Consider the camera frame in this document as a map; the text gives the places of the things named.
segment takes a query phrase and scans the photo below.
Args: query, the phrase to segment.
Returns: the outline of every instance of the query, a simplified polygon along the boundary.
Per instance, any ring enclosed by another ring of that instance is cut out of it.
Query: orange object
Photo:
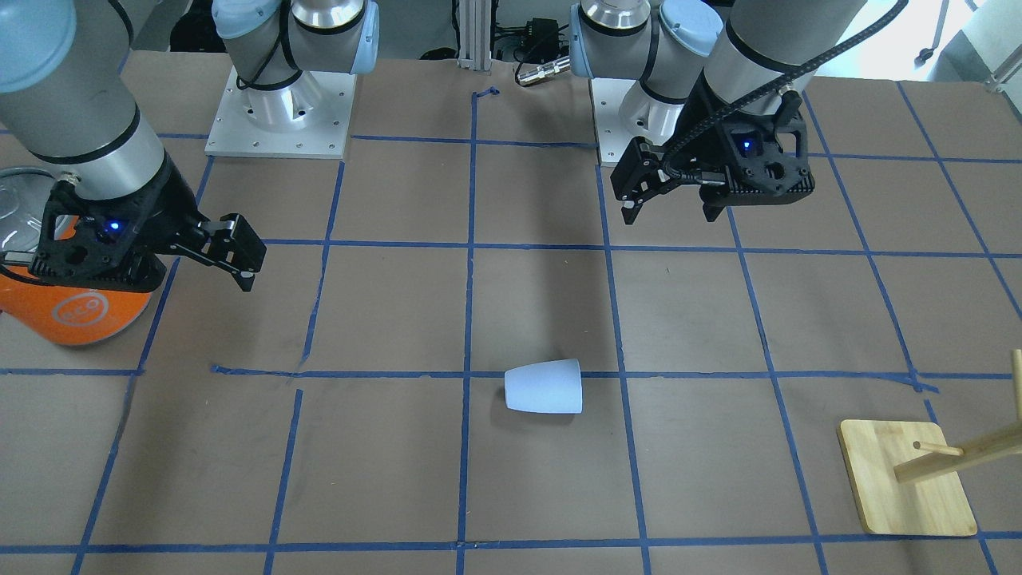
[[[14,273],[24,273],[12,269]],[[64,346],[99,342],[141,316],[152,294],[30,285],[0,275],[0,312]]]

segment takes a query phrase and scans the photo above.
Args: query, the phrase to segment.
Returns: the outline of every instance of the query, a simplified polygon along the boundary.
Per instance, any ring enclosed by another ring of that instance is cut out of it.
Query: blue joint cover
[[[700,0],[664,0],[660,20],[675,40],[703,57],[709,55],[724,30],[716,10]]]
[[[366,20],[362,22],[362,38],[355,52],[352,74],[369,74],[376,67],[376,54],[380,49],[380,10],[376,2],[366,5]]]
[[[571,42],[568,54],[571,56],[571,74],[582,78],[593,78],[593,70],[589,67],[589,58],[586,57],[582,20],[578,19],[578,4],[571,4]]]
[[[217,35],[224,40],[240,38],[263,26],[279,7],[280,0],[214,0]]]
[[[0,93],[35,86],[71,50],[77,28],[73,0],[0,0]]]

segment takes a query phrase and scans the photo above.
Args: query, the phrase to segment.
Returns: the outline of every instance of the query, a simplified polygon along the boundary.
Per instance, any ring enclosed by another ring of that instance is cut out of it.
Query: blue tape grid
[[[434,373],[413,373],[413,372],[264,372],[264,371],[253,371],[253,370],[234,370],[223,367],[214,367],[214,372],[229,375],[229,376],[250,376],[250,375],[271,375],[280,376],[287,378],[418,378],[422,376],[430,377],[442,377],[442,378],[462,378],[463,379],[463,425],[462,425],[462,452],[461,452],[461,473],[459,475],[459,527],[458,527],[458,537],[455,541],[449,542],[366,542],[366,543],[345,543],[345,542],[329,542],[329,543],[277,543],[276,537],[280,528],[280,521],[283,515],[283,501],[287,490],[287,480],[289,476],[290,461],[293,454],[294,439],[297,432],[297,422],[300,414],[300,403],[301,403],[301,391],[298,390],[295,394],[295,404],[294,414],[292,417],[292,423],[290,432],[288,435],[287,451],[285,453],[284,468],[281,474],[281,484],[278,490],[277,505],[275,508],[273,525],[271,527],[270,540],[266,544],[256,543],[256,544],[229,544],[229,545],[202,545],[195,543],[182,543],[182,544],[141,544],[141,545],[120,545],[120,544],[104,544],[96,545],[91,544],[91,534],[95,527],[96,519],[98,518],[99,510],[102,505],[103,496],[105,494],[106,486],[109,482],[109,478],[112,472],[113,465],[115,463],[120,441],[124,433],[125,424],[127,422],[128,410],[130,408],[130,402],[132,394],[135,390],[135,385],[137,377],[144,372],[145,361],[148,356],[149,349],[152,345],[152,340],[155,336],[156,330],[159,326],[159,321],[162,317],[162,312],[166,306],[167,298],[170,294],[171,286],[173,284],[174,277],[177,272],[178,261],[176,260],[171,268],[168,275],[167,284],[161,293],[159,304],[157,305],[157,310],[155,318],[153,319],[152,325],[150,326],[150,331],[148,333],[146,344],[143,348],[141,358],[139,361],[136,370],[75,370],[75,369],[55,369],[55,370],[32,370],[32,369],[0,369],[0,375],[30,375],[30,376],[48,376],[48,375],[68,375],[68,376],[112,376],[112,377],[128,377],[129,383],[126,388],[125,393],[125,410],[123,413],[122,421],[118,427],[118,431],[114,434],[113,442],[111,445],[110,453],[107,459],[106,466],[104,467],[104,472],[102,478],[100,479],[99,487],[97,488],[96,497],[93,507],[90,511],[89,520],[86,524],[85,531],[83,533],[82,540],[77,545],[0,545],[0,555],[33,555],[33,554],[44,554],[44,555],[75,555],[76,561],[72,570],[72,574],[76,575],[81,570],[82,561],[86,555],[91,554],[130,554],[130,553],[265,553],[267,554],[266,570],[265,573],[272,572],[273,557],[277,553],[301,553],[301,552],[358,552],[358,550],[436,550],[436,552],[456,552],[458,554],[458,574],[461,575],[464,572],[464,552],[466,549],[487,549],[487,548],[569,548],[569,547],[640,547],[643,554],[643,567],[644,573],[649,574],[651,572],[649,563],[649,548],[658,546],[705,546],[705,545],[765,545],[765,544],[812,544],[817,550],[818,560],[820,562],[820,567],[822,573],[827,573],[826,560],[823,555],[822,545],[824,543],[842,543],[842,542],[858,542],[858,541],[882,541],[882,540],[927,540],[935,539],[940,540],[942,537],[920,537],[920,536],[875,536],[875,535],[865,535],[865,534],[831,534],[825,535],[820,534],[816,528],[814,513],[811,509],[811,502],[808,497],[807,488],[804,483],[804,478],[802,476],[801,465],[798,460],[797,447],[794,442],[794,435],[791,430],[790,420],[788,418],[787,409],[784,404],[783,394],[779,386],[779,380],[789,379],[789,378],[868,378],[868,379],[880,379],[889,380],[902,385],[910,385],[919,391],[929,391],[932,393],[938,393],[938,389],[934,386],[924,384],[919,381],[920,378],[927,380],[988,380],[988,381],[1005,381],[1010,380],[1010,374],[936,374],[936,373],[917,373],[911,365],[911,358],[908,355],[908,349],[903,346],[903,351],[905,352],[907,366],[909,367],[909,372],[907,374],[891,374],[891,373],[845,373],[845,372],[777,372],[773,370],[773,361],[770,357],[770,350],[765,340],[765,333],[762,328],[761,319],[758,314],[758,304],[755,301],[755,291],[752,285],[751,276],[748,272],[747,261],[745,260],[746,253],[814,253],[814,254],[835,254],[835,255],[865,255],[871,259],[873,263],[874,255],[889,255],[889,256],[930,256],[930,257],[977,257],[986,258],[993,266],[998,279],[1002,281],[1006,292],[1012,301],[1016,313],[1022,318],[1022,313],[1019,310],[1017,300],[1011,293],[1007,283],[1004,280],[1003,274],[1001,274],[1000,269],[996,266],[996,260],[998,258],[1020,258],[1022,253],[997,253],[991,252],[986,246],[985,241],[982,238],[978,228],[973,222],[971,214],[969,213],[961,194],[958,192],[954,181],[951,180],[945,164],[953,162],[979,162],[979,163],[1022,163],[1022,159],[1008,158],[973,158],[973,157],[943,157],[937,152],[935,146],[929,138],[925,127],[922,124],[918,113],[912,105],[908,94],[898,85],[901,90],[902,97],[904,98],[905,104],[909,106],[914,118],[916,119],[920,130],[924,134],[927,143],[933,153],[932,157],[927,156],[898,156],[898,155],[870,155],[870,154],[848,154],[848,153],[833,153],[826,145],[826,140],[824,139],[822,130],[820,130],[819,123],[817,122],[816,115],[811,109],[811,103],[806,98],[806,107],[809,114],[817,125],[818,134],[820,134],[821,140],[824,142],[824,153],[812,153],[810,155],[827,157],[838,178],[838,182],[848,205],[849,211],[851,212],[852,219],[855,223],[856,230],[860,232],[860,237],[863,242],[863,249],[775,249],[775,248],[762,248],[762,247],[744,247],[741,245],[740,237],[738,235],[737,224],[733,218],[733,214],[729,210],[729,219],[731,220],[732,231],[736,240],[736,247],[714,247],[714,246],[655,246],[655,245],[611,245],[609,239],[607,213],[604,205],[604,197],[602,190],[602,179],[599,177],[599,167],[597,167],[597,181],[600,192],[600,202],[601,202],[601,213],[602,213],[602,225],[604,232],[604,242],[602,245],[598,244],[584,244],[584,245],[560,245],[560,244],[515,244],[515,243],[475,243],[474,242],[474,194],[475,194],[475,153],[479,145],[507,145],[507,146],[528,146],[528,147],[577,147],[577,148],[595,148],[595,144],[583,143],[583,142],[552,142],[552,143],[537,143],[537,142],[514,142],[514,141],[503,141],[503,140],[481,140],[476,137],[477,128],[477,109],[476,100],[479,97],[485,96],[490,93],[497,93],[496,89],[491,89],[481,94],[473,94],[472,97],[472,137],[469,139],[460,138],[417,138],[417,137],[401,137],[401,136],[368,136],[368,135],[355,135],[354,139],[363,140],[382,140],[382,141],[422,141],[422,142],[434,142],[434,143],[452,143],[452,144],[468,144],[471,146],[472,159],[470,162],[470,206],[469,206],[469,239],[465,243],[460,242],[403,242],[403,241],[357,241],[357,240],[334,240],[330,238],[332,225],[335,220],[337,203],[340,194],[340,183],[343,176],[343,163],[341,162],[338,166],[338,175],[336,186],[334,190],[333,203],[331,205],[330,219],[328,222],[328,229],[323,240],[305,240],[305,239],[270,239],[267,240],[268,244],[310,244],[310,245],[322,245],[323,246],[323,274],[325,274],[326,262],[328,259],[328,249],[330,246],[335,245],[372,245],[372,246],[427,246],[427,247],[457,247],[457,248],[468,248],[468,277],[466,283],[466,337],[465,337],[465,366],[463,372],[434,372]],[[8,130],[0,129],[0,134],[10,134]],[[178,134],[178,133],[161,133],[159,134],[162,138],[174,138],[174,139],[205,139],[206,134]],[[862,232],[862,228],[858,225],[857,218],[854,214],[854,209],[851,205],[850,198],[847,195],[847,191],[844,188],[843,183],[840,179],[840,174],[837,171],[834,158],[863,158],[863,159],[876,159],[876,160],[914,160],[914,161],[936,161],[956,194],[956,198],[959,204],[969,220],[970,225],[973,228],[974,233],[979,239],[980,245],[982,246],[982,252],[926,252],[926,251],[881,251],[872,250],[869,248],[866,242],[865,234]],[[202,181],[200,183],[197,198],[201,198],[202,191],[205,187],[205,183],[208,179],[211,170],[213,167],[214,158],[210,158],[205,166],[205,171],[202,176]],[[608,280],[610,282],[611,291],[611,302],[612,302],[612,315],[614,320],[615,328],[615,345],[617,346],[618,352],[618,371],[616,373],[597,373],[590,372],[584,373],[586,378],[618,378],[621,382],[621,394],[622,394],[622,404],[624,410],[624,417],[626,423],[626,433],[628,433],[628,443],[630,451],[630,464],[632,466],[633,474],[633,485],[636,497],[636,509],[637,509],[637,519],[639,521],[639,531],[640,537],[638,539],[607,539],[607,540],[504,540],[504,541],[485,541],[485,542],[469,542],[466,541],[465,537],[465,523],[466,523],[466,502],[467,502],[467,454],[468,454],[468,421],[469,421],[469,381],[471,378],[500,378],[503,377],[502,373],[492,373],[492,372],[471,372],[470,371],[470,353],[471,353],[471,282],[472,282],[472,263],[473,263],[473,252],[475,248],[491,248],[491,249],[591,249],[605,251],[606,261],[607,261],[607,272]],[[765,373],[715,373],[715,374],[701,374],[701,373],[637,373],[628,372],[624,368],[623,363],[623,349],[620,336],[620,325],[619,317],[617,313],[617,301],[616,301],[616,287],[613,278],[613,261],[612,253],[614,251],[629,251],[629,250],[649,250],[649,251],[715,251],[715,252],[734,252],[739,255],[740,260],[743,266],[743,273],[746,276],[747,289],[750,295],[750,301],[752,302],[753,309],[757,317],[757,329],[760,332],[760,340],[763,345],[764,358],[768,360],[769,371]],[[874,272],[877,277],[878,286],[880,287],[881,293],[885,298],[885,303],[888,304],[888,312],[891,315],[891,320],[897,328],[897,319],[894,316],[893,306],[889,305],[889,299],[887,298],[886,292],[883,287],[882,279],[879,276],[879,271],[874,267]],[[319,290],[317,292],[317,303],[319,297],[322,294],[322,283],[323,274],[321,274]],[[304,348],[304,357],[308,356],[311,350],[312,339],[315,334],[315,323],[316,323],[316,310],[310,317],[310,329],[307,337],[306,347]],[[900,330],[898,329],[899,341],[902,342]],[[628,380],[630,379],[640,379],[640,378],[675,378],[675,379],[769,379],[775,388],[775,396],[778,401],[778,408],[781,413],[782,421],[785,425],[786,437],[789,443],[789,449],[792,454],[792,462],[796,470],[796,476],[799,480],[799,487],[803,497],[803,504],[806,511],[806,517],[810,525],[810,535],[793,535],[793,536],[765,536],[765,537],[693,537],[693,538],[649,538],[646,534],[645,529],[645,518],[641,493],[641,483],[639,481],[638,465],[636,461],[634,436],[632,432],[631,425],[631,410],[629,404],[629,393],[628,393]],[[924,404],[927,409],[928,414],[932,421],[936,421],[936,415],[934,414],[933,406],[929,399],[924,400]],[[996,567],[993,564],[992,557],[990,555],[987,540],[991,539],[1022,539],[1022,531],[998,531],[998,532],[984,532],[980,533],[974,537],[979,541],[981,548],[983,550],[984,557],[986,558],[988,567],[991,573],[996,574]]]

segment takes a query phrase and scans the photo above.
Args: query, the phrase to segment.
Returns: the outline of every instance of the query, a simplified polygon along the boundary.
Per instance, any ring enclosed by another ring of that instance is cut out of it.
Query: wooden base
[[[867,533],[878,535],[976,534],[958,473],[900,484],[894,466],[925,452],[914,441],[947,445],[936,424],[845,420],[838,429],[858,518]]]

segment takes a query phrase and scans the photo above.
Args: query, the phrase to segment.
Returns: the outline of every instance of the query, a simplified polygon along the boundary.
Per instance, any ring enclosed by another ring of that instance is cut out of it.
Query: floor
[[[870,536],[835,433],[1015,419],[1000,96],[818,78],[811,197],[707,224],[680,189],[624,226],[583,80],[382,60],[344,162],[214,159],[229,68],[123,76],[201,208],[267,239],[254,290],[174,261],[87,348],[0,316],[0,573],[1019,572],[1019,461],[961,474],[977,536]],[[560,358],[582,415],[504,406]]]

